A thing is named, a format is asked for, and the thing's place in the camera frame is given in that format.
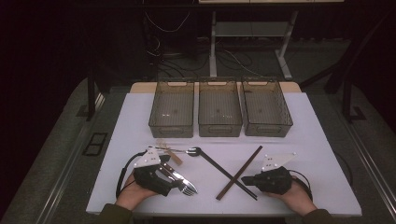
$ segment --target person's arm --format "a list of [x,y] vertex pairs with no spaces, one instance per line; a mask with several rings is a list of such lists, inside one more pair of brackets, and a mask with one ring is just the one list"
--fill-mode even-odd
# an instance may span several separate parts
[[267,193],[268,196],[278,198],[290,210],[303,217],[304,224],[335,224],[335,220],[324,209],[317,209],[305,192],[304,188],[292,181],[291,188],[283,195]]
[[145,199],[157,193],[140,187],[134,182],[134,175],[130,174],[119,198],[114,204],[106,204],[95,224],[128,224],[132,211]]

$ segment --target hand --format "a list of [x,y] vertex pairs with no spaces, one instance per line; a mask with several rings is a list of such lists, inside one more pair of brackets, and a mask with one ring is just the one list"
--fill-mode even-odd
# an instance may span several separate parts
[[280,199],[293,212],[304,217],[306,214],[317,210],[303,187],[295,181],[291,181],[291,188],[283,195],[266,193],[268,196]]
[[157,193],[152,190],[144,189],[139,186],[134,181],[134,172],[132,172],[126,179],[124,189],[116,200],[116,205],[132,211],[145,199],[156,194]]

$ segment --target white table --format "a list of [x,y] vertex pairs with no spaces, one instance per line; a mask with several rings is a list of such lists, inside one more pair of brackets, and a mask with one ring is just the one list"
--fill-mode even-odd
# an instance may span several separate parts
[[[136,87],[135,92],[143,92]],[[153,93],[129,93],[111,137],[106,156],[97,177],[87,206],[88,213],[98,214],[106,203],[114,203],[120,171],[137,152],[155,145],[148,123]],[[261,171],[265,154],[296,152],[298,156],[287,163],[287,169],[303,173],[310,181],[314,202],[339,217],[361,216],[361,207],[347,183],[317,116],[305,93],[285,92],[285,99],[293,119],[293,126],[285,138],[248,137],[241,132],[233,138],[201,138],[198,134],[197,104],[195,95],[194,137],[165,139],[172,148],[200,147],[231,175],[248,160],[258,146],[262,151],[249,165],[244,175]],[[255,187],[249,187],[258,195],[253,200],[233,185],[221,201],[216,196],[229,179],[201,157],[179,155],[182,165],[170,164],[189,179],[199,194],[188,197],[178,189],[172,189],[167,197],[151,197],[135,210],[141,216],[189,216],[189,217],[286,217],[293,213],[279,200],[269,198]],[[127,175],[133,170],[129,167]]]

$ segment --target brown chopstick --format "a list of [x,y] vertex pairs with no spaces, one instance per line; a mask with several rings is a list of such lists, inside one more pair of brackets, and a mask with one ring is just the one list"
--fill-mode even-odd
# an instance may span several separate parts
[[259,146],[259,148],[256,149],[256,151],[253,153],[253,155],[250,156],[250,158],[247,160],[247,162],[242,166],[242,168],[236,173],[236,175],[233,177],[233,179],[228,182],[228,184],[225,186],[225,188],[221,191],[221,193],[216,197],[217,200],[221,200],[222,197],[227,193],[227,191],[231,188],[233,183],[239,178],[239,176],[244,173],[244,171],[248,168],[250,163],[254,160],[254,158],[259,154],[260,150],[262,150],[262,146]]

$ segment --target sleeve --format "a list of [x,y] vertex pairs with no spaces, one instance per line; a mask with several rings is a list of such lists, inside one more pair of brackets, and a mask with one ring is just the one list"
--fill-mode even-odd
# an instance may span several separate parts
[[132,212],[126,208],[108,203],[103,208],[95,224],[129,224]]
[[304,224],[336,224],[334,218],[325,209],[317,209],[303,217]]

